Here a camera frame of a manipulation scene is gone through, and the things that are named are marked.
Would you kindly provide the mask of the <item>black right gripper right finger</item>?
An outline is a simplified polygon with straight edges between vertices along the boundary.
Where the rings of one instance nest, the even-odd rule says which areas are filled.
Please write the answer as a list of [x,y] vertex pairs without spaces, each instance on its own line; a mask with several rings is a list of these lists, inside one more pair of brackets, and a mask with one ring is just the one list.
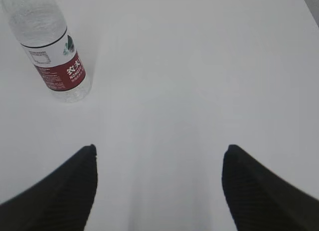
[[222,188],[239,231],[317,231],[319,201],[267,169],[237,145],[229,145]]

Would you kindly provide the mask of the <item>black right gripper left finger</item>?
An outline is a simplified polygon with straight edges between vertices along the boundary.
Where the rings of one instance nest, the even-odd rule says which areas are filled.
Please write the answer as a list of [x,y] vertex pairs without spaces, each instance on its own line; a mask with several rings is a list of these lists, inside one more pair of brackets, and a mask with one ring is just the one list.
[[0,229],[83,231],[97,186],[97,150],[84,146],[37,184],[2,203]]

